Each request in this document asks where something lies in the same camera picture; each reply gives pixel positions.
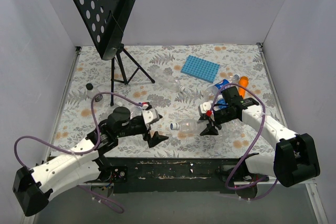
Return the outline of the clear bottle pocari cap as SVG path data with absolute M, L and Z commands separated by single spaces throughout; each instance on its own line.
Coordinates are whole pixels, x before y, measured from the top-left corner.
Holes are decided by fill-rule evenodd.
M 206 121 L 199 120 L 182 120 L 180 122 L 172 122 L 170 129 L 173 131 L 179 131 L 181 133 L 194 133 L 200 134 L 202 130 L 206 128 Z

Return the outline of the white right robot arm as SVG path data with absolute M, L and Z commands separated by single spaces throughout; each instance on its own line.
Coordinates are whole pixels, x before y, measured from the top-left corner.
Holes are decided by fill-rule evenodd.
M 274 149 L 273 156 L 248 153 L 230 170 L 229 177 L 238 175 L 242 180 L 251 180 L 255 175 L 276 178 L 283 186 L 290 187 L 318 177 L 320 166 L 313 138 L 298 134 L 265 114 L 261 102 L 254 98 L 244 99 L 234 87 L 222 91 L 225 105 L 204 102 L 198 111 L 201 120 L 207 120 L 200 133 L 218 135 L 222 124 L 240 120 L 257 131 Z

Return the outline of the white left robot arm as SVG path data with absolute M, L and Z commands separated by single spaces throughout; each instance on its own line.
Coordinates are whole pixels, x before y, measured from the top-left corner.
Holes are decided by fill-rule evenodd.
M 125 173 L 126 169 L 112 165 L 105 153 L 117 147 L 122 137 L 142 135 L 149 147 L 167 140 L 167 136 L 158 132 L 150 133 L 151 125 L 161 118 L 152 107 L 135 117 L 131 117 L 126 107 L 117 107 L 67 154 L 33 168 L 20 168 L 15 175 L 13 193 L 24 215 L 29 217 L 39 213 L 53 198 L 82 183 L 94 180 L 124 182 L 126 178 L 120 173 Z

